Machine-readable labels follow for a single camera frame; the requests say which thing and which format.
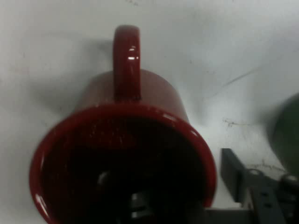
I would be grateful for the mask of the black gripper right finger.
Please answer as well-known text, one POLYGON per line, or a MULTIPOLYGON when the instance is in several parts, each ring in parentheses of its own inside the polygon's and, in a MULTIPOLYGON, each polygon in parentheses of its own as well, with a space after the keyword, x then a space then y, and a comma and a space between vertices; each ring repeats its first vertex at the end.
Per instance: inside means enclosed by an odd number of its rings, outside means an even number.
POLYGON ((221 150, 221 178, 236 203, 252 216, 253 224, 297 224, 299 180, 291 174, 279 180, 246 168, 230 148, 221 150))

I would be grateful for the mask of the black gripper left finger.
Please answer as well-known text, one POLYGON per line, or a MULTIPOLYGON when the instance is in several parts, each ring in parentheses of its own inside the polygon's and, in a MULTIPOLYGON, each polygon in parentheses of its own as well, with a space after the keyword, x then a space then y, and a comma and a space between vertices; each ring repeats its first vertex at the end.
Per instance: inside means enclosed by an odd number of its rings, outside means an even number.
POLYGON ((103 224, 138 224, 153 212, 137 177, 125 172, 104 171, 97 180, 97 209, 103 224))

